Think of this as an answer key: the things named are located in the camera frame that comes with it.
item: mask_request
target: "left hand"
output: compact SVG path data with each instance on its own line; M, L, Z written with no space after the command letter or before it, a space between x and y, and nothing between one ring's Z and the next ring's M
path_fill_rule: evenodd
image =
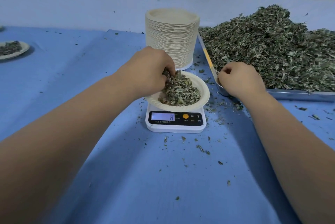
M165 51L148 46L136 52L118 72L134 87L136 97L141 98L163 90L167 80L162 75L165 68L174 76L172 58Z

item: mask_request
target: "forearm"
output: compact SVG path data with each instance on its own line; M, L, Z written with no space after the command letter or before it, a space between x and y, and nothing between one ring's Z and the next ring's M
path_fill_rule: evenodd
M0 219L28 223L66 189L115 117L133 100L118 74L0 143Z
M335 152L267 93L242 100L303 223L335 223Z

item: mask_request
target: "pile of dried herbs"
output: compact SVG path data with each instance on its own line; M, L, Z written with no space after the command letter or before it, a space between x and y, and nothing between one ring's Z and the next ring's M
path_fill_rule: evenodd
M12 53L19 52L22 50L22 46L19 41L6 42L5 45L0 46L0 56L11 55Z
M163 74L167 77L163 96L158 100L170 106L183 107L192 105L199 101L201 95L198 88L192 86L191 80L183 75L180 70L173 76L165 70Z
M335 91L335 31L308 31L278 5L199 29L217 72L231 61L253 65L266 88Z

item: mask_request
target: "metal tray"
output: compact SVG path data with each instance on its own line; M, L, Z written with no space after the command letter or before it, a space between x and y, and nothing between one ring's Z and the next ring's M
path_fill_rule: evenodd
M208 62L209 68L213 74L217 89L220 94L223 96L229 96L228 92L220 84L215 68L212 64L212 61L208 55L205 44L198 33L198 40L204 51L206 60ZM302 101L323 101L323 102L335 102L335 92L324 92L324 91L315 91L313 93L308 93L306 91L296 91L296 90L277 90L277 89L266 89L275 99L280 100L302 100Z

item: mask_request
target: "digital kitchen scale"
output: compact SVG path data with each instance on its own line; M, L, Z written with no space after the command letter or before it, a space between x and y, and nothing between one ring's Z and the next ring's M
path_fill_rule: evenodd
M200 133L207 125L204 108L176 113L161 110L148 103L145 116L147 128L153 132Z

